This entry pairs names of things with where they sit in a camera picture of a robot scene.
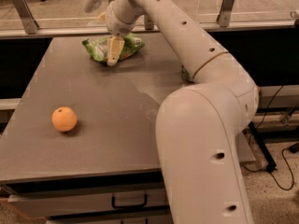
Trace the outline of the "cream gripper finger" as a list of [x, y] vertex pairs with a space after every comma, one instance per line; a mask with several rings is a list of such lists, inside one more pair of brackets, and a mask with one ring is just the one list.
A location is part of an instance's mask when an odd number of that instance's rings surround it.
[[113, 66], [118, 62], [124, 47], [124, 39], [121, 36], [112, 36], [107, 40], [107, 65]]

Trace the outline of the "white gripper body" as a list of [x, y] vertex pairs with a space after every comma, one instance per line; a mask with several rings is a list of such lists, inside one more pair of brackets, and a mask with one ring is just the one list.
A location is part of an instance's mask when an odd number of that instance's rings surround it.
[[135, 28], [143, 9], [133, 0], [113, 0], [106, 11], [106, 27], [112, 35], [125, 37]]

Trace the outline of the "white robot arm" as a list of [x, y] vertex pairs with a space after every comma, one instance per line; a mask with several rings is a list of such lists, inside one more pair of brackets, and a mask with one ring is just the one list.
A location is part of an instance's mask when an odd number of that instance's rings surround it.
[[239, 62], [171, 0], [114, 0], [107, 29], [127, 35], [146, 13], [188, 71], [156, 118], [156, 144], [174, 224], [254, 224], [237, 156], [259, 93]]

